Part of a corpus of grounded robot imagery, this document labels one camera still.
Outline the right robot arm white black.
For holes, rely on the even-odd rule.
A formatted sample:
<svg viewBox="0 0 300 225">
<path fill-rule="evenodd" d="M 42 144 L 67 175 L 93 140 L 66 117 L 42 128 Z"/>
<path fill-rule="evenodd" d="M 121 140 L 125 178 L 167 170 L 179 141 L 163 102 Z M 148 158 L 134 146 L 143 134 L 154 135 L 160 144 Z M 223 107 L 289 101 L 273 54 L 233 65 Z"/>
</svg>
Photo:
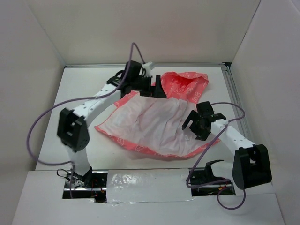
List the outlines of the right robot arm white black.
<svg viewBox="0 0 300 225">
<path fill-rule="evenodd" d="M 233 162 L 214 160 L 207 162 L 204 168 L 205 180 L 202 184 L 193 185 L 191 171 L 187 186 L 191 189 L 206 185 L 231 182 L 234 187 L 245 190 L 272 181 L 269 153 L 265 145 L 255 144 L 230 125 L 230 121 L 221 113 L 215 113 L 210 102 L 196 105 L 183 122 L 182 129 L 189 128 L 196 139 L 205 141 L 209 135 L 214 139 L 211 147 L 220 140 L 232 153 Z"/>
</svg>

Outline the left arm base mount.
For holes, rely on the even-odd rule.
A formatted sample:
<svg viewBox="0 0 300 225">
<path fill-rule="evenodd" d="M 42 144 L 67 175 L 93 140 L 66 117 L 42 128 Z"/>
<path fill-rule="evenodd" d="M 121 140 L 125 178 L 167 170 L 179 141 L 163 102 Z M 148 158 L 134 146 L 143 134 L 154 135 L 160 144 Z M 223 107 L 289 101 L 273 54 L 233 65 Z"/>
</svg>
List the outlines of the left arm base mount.
<svg viewBox="0 0 300 225">
<path fill-rule="evenodd" d="M 58 169 L 56 175 L 63 178 L 63 199 L 92 199 L 97 203 L 105 203 L 108 171 L 92 171 L 86 178 L 80 178 L 75 172 Z"/>
</svg>

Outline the pink hooded kids jacket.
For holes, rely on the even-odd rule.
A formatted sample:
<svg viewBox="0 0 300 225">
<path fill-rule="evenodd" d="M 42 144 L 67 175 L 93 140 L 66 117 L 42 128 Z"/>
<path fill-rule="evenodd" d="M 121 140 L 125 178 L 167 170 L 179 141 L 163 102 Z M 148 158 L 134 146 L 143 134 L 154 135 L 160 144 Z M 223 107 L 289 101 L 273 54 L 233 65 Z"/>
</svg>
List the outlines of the pink hooded kids jacket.
<svg viewBox="0 0 300 225">
<path fill-rule="evenodd" d="M 126 150 L 177 158 L 203 152 L 211 139 L 197 140 L 182 125 L 209 84 L 207 74 L 166 72 L 161 83 L 166 98 L 141 97 L 132 91 L 94 128 Z"/>
</svg>

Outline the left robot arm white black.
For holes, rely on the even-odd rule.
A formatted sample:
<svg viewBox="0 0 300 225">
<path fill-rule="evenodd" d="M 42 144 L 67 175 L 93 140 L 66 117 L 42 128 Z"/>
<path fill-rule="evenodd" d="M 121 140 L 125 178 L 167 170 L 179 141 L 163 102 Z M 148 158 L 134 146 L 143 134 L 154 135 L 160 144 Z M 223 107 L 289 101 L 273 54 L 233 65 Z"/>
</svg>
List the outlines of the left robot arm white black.
<svg viewBox="0 0 300 225">
<path fill-rule="evenodd" d="M 86 152 L 90 141 L 88 128 L 92 121 L 106 108 L 132 91 L 138 91 L 143 97 L 166 98 L 159 75 L 156 76 L 155 85 L 151 84 L 150 73 L 153 68 L 152 62 L 141 64 L 129 61 L 123 70 L 107 80 L 104 87 L 92 99 L 74 109 L 61 110 L 57 135 L 66 146 L 73 164 L 71 179 L 80 186 L 87 187 L 92 183 L 92 167 Z"/>
</svg>

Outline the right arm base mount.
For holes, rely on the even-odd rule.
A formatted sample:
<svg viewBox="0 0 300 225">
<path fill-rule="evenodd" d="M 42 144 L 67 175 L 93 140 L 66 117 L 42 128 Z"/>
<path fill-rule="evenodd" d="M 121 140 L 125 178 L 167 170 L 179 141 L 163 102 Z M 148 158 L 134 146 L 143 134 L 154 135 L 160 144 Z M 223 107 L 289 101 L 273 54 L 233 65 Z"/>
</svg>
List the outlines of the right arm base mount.
<svg viewBox="0 0 300 225">
<path fill-rule="evenodd" d="M 192 172 L 189 185 L 203 185 L 204 183 L 209 183 L 213 181 L 219 181 L 217 184 L 210 184 L 204 187 L 199 187 L 191 189 L 192 197 L 198 196 L 216 196 L 220 190 L 223 190 L 221 195 L 234 195 L 234 190 L 232 188 L 232 183 L 230 181 L 220 182 L 224 178 L 216 177 L 213 175 L 211 165 L 217 162 L 222 162 L 222 160 L 214 160 L 207 162 L 205 167 L 195 169 Z"/>
</svg>

